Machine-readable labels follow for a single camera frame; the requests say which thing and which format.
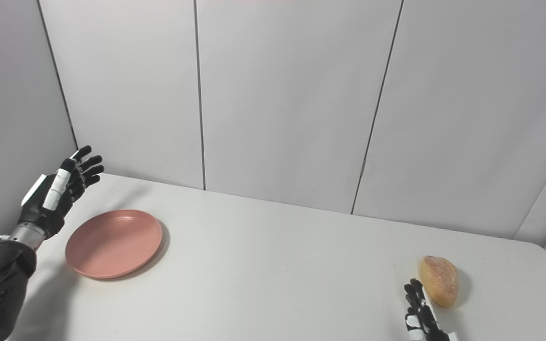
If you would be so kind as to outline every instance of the bread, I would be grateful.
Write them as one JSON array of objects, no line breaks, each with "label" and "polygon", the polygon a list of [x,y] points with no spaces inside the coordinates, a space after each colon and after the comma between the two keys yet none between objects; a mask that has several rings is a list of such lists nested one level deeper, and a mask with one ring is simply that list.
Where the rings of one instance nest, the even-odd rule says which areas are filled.
[{"label": "bread", "polygon": [[420,282],[433,302],[451,308],[459,293],[459,274],[447,259],[425,256],[420,261]]}]

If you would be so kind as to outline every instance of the robotic hand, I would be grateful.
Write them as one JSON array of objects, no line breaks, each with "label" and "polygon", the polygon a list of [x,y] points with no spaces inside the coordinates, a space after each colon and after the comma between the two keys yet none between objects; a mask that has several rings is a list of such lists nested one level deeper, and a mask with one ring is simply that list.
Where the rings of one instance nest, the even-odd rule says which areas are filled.
[{"label": "robotic hand", "polygon": [[419,280],[412,278],[403,288],[410,304],[405,318],[412,341],[459,341],[456,333],[446,334],[439,328],[429,296]]},{"label": "robotic hand", "polygon": [[58,233],[64,217],[85,189],[100,180],[101,156],[82,159],[89,145],[63,161],[54,174],[41,175],[22,199],[18,225],[11,235],[0,235],[0,341],[11,334],[35,272],[35,252],[41,242]]}]

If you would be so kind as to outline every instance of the table surface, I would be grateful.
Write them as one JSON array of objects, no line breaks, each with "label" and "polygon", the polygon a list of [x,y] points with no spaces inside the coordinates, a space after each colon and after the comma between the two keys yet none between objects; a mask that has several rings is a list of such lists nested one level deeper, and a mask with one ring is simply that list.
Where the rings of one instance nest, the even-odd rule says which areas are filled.
[{"label": "table surface", "polygon": [[[140,209],[164,227],[135,274],[93,280],[64,250],[85,220]],[[546,340],[546,251],[505,240],[105,174],[37,256],[12,341],[409,340],[403,285],[424,255],[459,269],[436,308],[461,341]]]}]

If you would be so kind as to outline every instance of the panel seam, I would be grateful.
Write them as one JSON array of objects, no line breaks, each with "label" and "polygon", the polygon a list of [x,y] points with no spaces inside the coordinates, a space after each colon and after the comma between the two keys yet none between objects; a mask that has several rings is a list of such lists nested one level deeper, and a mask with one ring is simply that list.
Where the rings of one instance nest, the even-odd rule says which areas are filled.
[{"label": "panel seam", "polygon": [[75,149],[79,149],[79,145],[77,144],[77,137],[75,136],[75,129],[73,128],[73,122],[71,121],[71,115],[69,113],[69,106],[67,105],[67,97],[64,94],[63,83],[60,80],[58,65],[56,65],[56,58],[54,58],[54,50],[52,50],[50,35],[47,31],[46,18],[44,17],[43,10],[41,9],[41,2],[39,2],[39,0],[35,0],[35,2],[37,2],[37,8],[39,9],[39,16],[41,17],[41,25],[43,26],[44,32],[45,32],[45,40],[47,41],[47,47],[50,50],[50,57],[52,58],[52,63],[54,64],[54,71],[56,72],[56,80],[58,82],[58,88],[60,89],[60,95],[63,97],[64,111],[67,114],[67,119],[69,120],[69,127],[71,129],[71,136],[73,136],[73,143],[75,145]]},{"label": "panel seam", "polygon": [[195,17],[195,55],[197,57],[197,99],[199,101],[199,127],[201,134],[201,176],[203,190],[206,190],[206,158],[203,142],[203,106],[201,104],[201,61],[199,54],[199,28],[197,22],[197,0],[193,0],[193,14]]},{"label": "panel seam", "polygon": [[530,214],[530,211],[532,211],[532,208],[535,207],[535,203],[537,203],[538,198],[540,197],[540,194],[542,193],[542,191],[544,190],[545,187],[546,187],[546,179],[545,179],[544,183],[542,184],[542,186],[540,187],[540,190],[539,190],[537,196],[535,197],[534,201],[532,201],[532,205],[530,205],[530,208],[526,212],[524,218],[522,219],[522,222],[518,225],[518,228],[516,229],[516,231],[513,234],[513,237],[511,239],[515,239],[515,237],[518,235],[520,229],[522,228],[522,226],[524,225],[524,222],[526,221],[526,218],[528,218],[528,215]]},{"label": "panel seam", "polygon": [[368,136],[368,143],[366,144],[366,153],[364,154],[364,161],[362,162],[362,168],[360,170],[359,179],[357,181],[357,188],[355,189],[355,197],[353,198],[353,206],[351,207],[351,214],[355,211],[355,203],[357,202],[357,194],[359,193],[359,187],[362,184],[362,177],[364,176],[364,169],[366,168],[366,159],[368,158],[368,151],[370,149],[370,141],[372,140],[372,133],[374,130],[374,123],[376,122],[376,117],[379,112],[379,106],[381,105],[381,97],[383,94],[383,88],[385,87],[385,80],[387,71],[389,70],[389,63],[391,61],[391,54],[393,52],[393,45],[395,45],[395,38],[397,36],[397,29],[399,28],[399,20],[401,18],[401,10],[403,9],[403,2],[399,5],[399,13],[397,13],[397,21],[395,23],[395,30],[393,31],[393,38],[391,39],[391,46],[389,48],[389,55],[387,56],[387,61],[385,65],[385,73],[383,73],[383,80],[381,82],[381,90],[379,90],[379,97],[376,101],[376,107],[374,109],[374,116],[372,118],[372,126],[370,127],[370,135]]}]

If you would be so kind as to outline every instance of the robotic finger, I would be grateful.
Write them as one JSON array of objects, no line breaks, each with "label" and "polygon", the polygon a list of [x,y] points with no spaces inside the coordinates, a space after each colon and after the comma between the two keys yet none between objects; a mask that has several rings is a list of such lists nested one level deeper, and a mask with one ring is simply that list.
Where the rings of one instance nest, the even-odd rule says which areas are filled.
[{"label": "robotic finger", "polygon": [[406,328],[412,341],[458,341],[456,333],[445,333],[439,328],[433,305],[416,278],[404,285],[406,300],[410,304],[405,315]]}]

